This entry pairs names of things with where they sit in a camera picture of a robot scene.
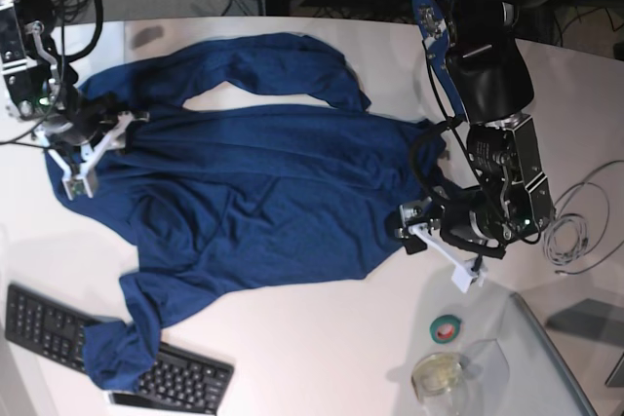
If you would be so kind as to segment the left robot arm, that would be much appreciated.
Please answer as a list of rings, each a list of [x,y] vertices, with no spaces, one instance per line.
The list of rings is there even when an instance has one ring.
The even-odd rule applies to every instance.
[[[514,27],[523,9],[549,0],[412,0],[426,70],[443,120],[411,146],[419,152],[467,124],[460,149],[476,185],[437,191],[417,161],[410,169],[431,201],[418,217],[450,246],[502,258],[509,244],[531,243],[549,224],[553,202],[527,114],[534,88]]]

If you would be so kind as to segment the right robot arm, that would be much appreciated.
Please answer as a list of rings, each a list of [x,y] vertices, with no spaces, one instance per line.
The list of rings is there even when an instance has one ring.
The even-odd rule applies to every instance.
[[[72,64],[95,49],[103,30],[102,0],[93,2],[92,39],[70,54],[53,38],[54,31],[65,30],[67,0],[1,0],[1,78],[8,112],[50,144],[98,141],[127,115],[112,95],[87,98],[76,87]]]

